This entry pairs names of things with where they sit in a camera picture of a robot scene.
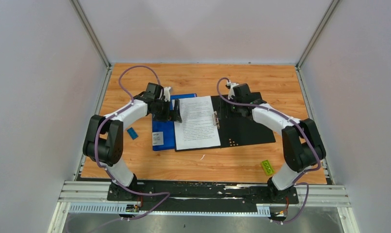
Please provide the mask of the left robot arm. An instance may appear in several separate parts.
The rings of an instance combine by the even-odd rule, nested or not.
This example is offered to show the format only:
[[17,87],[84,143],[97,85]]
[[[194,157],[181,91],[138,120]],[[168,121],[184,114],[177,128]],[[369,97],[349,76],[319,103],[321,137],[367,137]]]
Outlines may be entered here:
[[137,120],[151,115],[155,121],[178,122],[182,119],[179,103],[171,104],[172,87],[148,83],[145,91],[132,97],[120,109],[90,118],[82,152],[106,170],[112,181],[120,186],[120,195],[126,200],[138,196],[136,175],[122,161],[124,131]]

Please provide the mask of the blue file folder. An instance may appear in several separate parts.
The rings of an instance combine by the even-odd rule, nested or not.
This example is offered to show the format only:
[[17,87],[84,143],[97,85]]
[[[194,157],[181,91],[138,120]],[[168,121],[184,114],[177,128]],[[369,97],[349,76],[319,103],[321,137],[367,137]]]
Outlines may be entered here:
[[152,149],[153,151],[175,149],[175,130],[172,121],[156,121],[152,117]]

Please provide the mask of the printed paper sheet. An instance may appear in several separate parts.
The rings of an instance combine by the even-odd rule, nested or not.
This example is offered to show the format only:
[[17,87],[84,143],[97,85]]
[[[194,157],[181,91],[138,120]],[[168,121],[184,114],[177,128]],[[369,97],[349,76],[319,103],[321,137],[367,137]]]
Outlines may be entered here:
[[174,123],[175,150],[198,150],[221,146],[210,96],[179,99],[181,123]]

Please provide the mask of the beige card sheet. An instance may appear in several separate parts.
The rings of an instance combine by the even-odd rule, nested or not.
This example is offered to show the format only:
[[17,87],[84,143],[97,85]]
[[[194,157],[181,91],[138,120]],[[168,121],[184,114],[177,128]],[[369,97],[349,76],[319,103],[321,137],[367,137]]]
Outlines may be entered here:
[[230,110],[232,106],[223,101],[221,97],[211,96],[211,98],[214,119],[221,142],[221,146],[218,148],[268,144],[276,141],[271,129],[246,117],[234,114]]

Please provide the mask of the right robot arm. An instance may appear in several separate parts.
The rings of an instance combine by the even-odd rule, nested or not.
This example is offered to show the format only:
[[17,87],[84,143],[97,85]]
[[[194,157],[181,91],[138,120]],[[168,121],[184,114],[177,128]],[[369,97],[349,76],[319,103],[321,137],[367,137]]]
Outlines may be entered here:
[[315,122],[300,120],[276,110],[266,101],[253,96],[248,84],[227,82],[227,102],[231,110],[256,123],[264,125],[281,136],[285,163],[269,180],[268,199],[280,202],[286,190],[306,172],[321,168],[326,151]]

